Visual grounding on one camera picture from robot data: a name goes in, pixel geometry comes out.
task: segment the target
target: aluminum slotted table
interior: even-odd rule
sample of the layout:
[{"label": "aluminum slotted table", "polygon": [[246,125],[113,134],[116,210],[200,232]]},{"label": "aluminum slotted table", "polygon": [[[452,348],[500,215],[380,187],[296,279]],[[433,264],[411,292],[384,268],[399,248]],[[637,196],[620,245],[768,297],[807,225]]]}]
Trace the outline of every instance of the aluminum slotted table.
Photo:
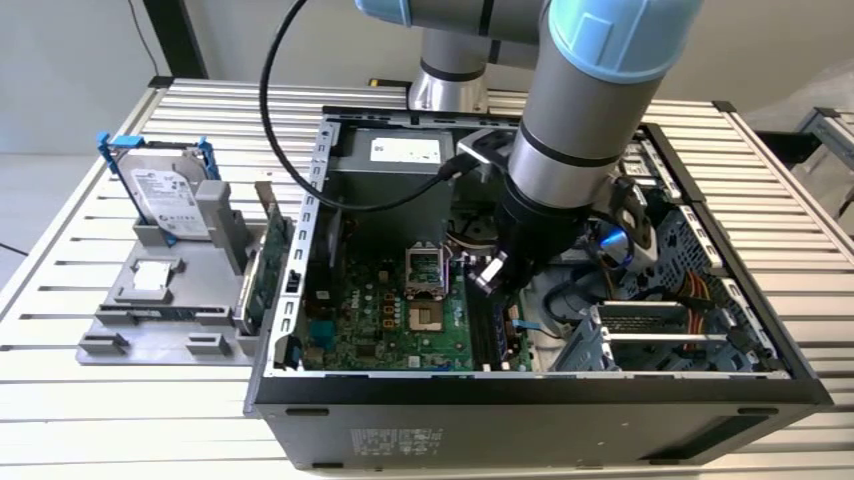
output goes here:
[{"label": "aluminum slotted table", "polygon": [[[145,91],[117,133],[181,142],[206,135],[244,216],[262,215],[256,180],[273,182],[282,213],[293,215],[303,192],[269,152],[256,96],[249,84],[176,80]],[[276,87],[269,96],[281,145],[303,170],[323,105],[405,106],[400,88]],[[491,110],[517,115],[524,100],[524,94],[495,92]],[[656,101],[644,120],[661,126],[823,379],[834,410],[703,467],[345,476],[854,477],[854,245],[736,113],[720,112],[711,102]],[[316,475],[295,473],[262,421],[242,418],[248,367],[77,365],[77,341],[133,244],[133,212],[121,185],[96,160],[0,293],[0,477]]]}]

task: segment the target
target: hard drive label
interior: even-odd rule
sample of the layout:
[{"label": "hard drive label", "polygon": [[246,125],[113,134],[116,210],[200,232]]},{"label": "hard drive label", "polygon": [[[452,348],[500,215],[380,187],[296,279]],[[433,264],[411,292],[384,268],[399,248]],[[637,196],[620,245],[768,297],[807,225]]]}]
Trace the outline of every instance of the hard drive label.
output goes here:
[{"label": "hard drive label", "polygon": [[174,172],[145,168],[133,170],[132,175],[157,226],[177,238],[209,238],[186,179]]}]

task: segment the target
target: green circuit board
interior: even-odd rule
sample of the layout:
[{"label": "green circuit board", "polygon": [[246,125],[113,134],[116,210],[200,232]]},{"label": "green circuit board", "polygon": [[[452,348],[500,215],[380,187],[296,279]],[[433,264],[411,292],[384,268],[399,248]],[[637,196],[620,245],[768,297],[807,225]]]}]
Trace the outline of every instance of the green circuit board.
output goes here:
[{"label": "green circuit board", "polygon": [[[333,342],[323,353],[321,365],[316,365],[315,356],[307,362],[308,368],[472,370],[461,270],[449,267],[448,293],[431,305],[432,310],[419,309],[419,305],[429,302],[405,299],[403,287],[403,262],[348,262]],[[428,310],[423,315],[433,315],[423,327],[416,322],[416,327],[436,330],[411,328],[411,308],[416,312]]]}]

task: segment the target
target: blue drive bracket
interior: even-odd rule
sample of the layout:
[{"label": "blue drive bracket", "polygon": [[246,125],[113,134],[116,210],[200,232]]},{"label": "blue drive bracket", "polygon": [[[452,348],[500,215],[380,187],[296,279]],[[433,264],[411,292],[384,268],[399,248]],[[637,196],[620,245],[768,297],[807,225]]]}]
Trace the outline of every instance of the blue drive bracket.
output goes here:
[{"label": "blue drive bracket", "polygon": [[[106,166],[109,167],[109,171],[118,177],[118,181],[121,182],[121,186],[124,187],[124,191],[128,192],[128,197],[130,198],[130,203],[133,203],[133,208],[136,209],[136,213],[138,214],[138,221],[142,225],[149,225],[148,220],[145,219],[145,215],[142,210],[133,200],[133,195],[130,194],[130,188],[128,186],[124,175],[121,175],[121,169],[118,168],[118,162],[121,158],[128,154],[130,150],[134,149],[153,149],[153,150],[182,150],[189,151],[193,156],[201,156],[201,160],[204,163],[204,172],[205,176],[209,180],[221,180],[218,174],[218,168],[216,166],[216,157],[213,156],[213,146],[208,142],[205,136],[198,138],[198,142],[196,143],[177,143],[177,142],[146,142],[145,138],[141,135],[117,135],[112,141],[109,141],[109,132],[100,132],[97,134],[97,151],[104,157],[104,161],[106,162]],[[177,239],[174,236],[162,232],[165,235],[166,243],[173,245]]]}]

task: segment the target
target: sticker on computer case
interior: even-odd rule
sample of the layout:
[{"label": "sticker on computer case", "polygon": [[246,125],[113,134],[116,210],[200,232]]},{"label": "sticker on computer case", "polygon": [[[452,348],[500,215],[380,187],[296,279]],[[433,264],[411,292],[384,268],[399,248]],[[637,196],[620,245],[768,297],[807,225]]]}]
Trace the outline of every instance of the sticker on computer case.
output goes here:
[{"label": "sticker on computer case", "polygon": [[425,138],[375,138],[371,140],[372,162],[441,163],[441,144]]},{"label": "sticker on computer case", "polygon": [[186,179],[174,172],[146,168],[133,170],[132,176],[157,226],[180,239],[208,239],[208,228]]},{"label": "sticker on computer case", "polygon": [[425,456],[439,453],[440,428],[352,428],[352,449],[356,455]]}]

